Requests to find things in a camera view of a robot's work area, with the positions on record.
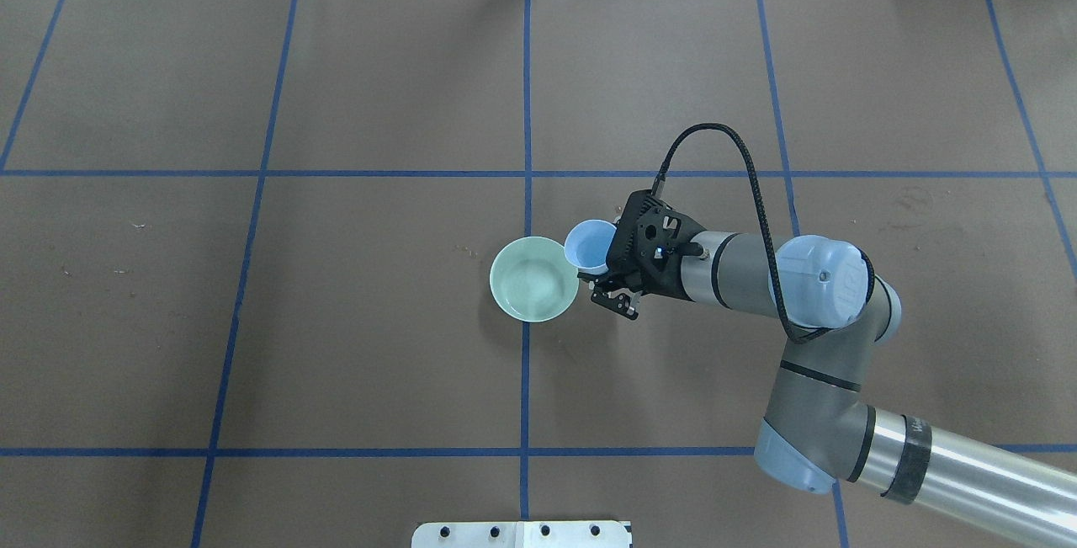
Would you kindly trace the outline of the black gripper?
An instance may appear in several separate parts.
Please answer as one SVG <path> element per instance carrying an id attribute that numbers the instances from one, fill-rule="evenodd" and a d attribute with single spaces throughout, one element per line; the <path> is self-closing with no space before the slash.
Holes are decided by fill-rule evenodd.
<path id="1" fill-rule="evenodd" d="M 655 198 L 649 189 L 634 191 L 624 203 L 623 217 L 609 245 L 607 272 L 587 273 L 581 269 L 577 279 L 592 285 L 590 303 L 635 321 L 642 294 L 688 299 L 681 275 L 682 259 L 685 252 L 703 252 L 700 245 L 690 245 L 701 231 L 705 229 L 699 222 Z"/>

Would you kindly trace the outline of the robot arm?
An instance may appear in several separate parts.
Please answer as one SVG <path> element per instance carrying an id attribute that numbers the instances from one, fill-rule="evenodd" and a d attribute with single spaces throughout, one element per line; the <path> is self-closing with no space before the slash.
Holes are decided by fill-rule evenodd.
<path id="1" fill-rule="evenodd" d="M 903 305 L 862 250 L 819 235 L 711 231 L 653 187 L 616 221 L 582 221 L 563 247 L 592 303 L 627 319 L 642 296 L 777 319 L 786 337 L 754 448 L 771 478 L 813 493 L 838 481 L 1029 547 L 1073 547 L 1074 474 L 869 405 L 862 384 Z"/>

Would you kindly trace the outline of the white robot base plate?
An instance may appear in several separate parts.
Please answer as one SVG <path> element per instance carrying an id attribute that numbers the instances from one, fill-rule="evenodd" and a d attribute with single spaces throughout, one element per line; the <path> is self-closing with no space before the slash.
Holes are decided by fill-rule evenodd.
<path id="1" fill-rule="evenodd" d="M 634 547 L 634 533 L 616 520 L 426 522 L 411 547 Z"/>

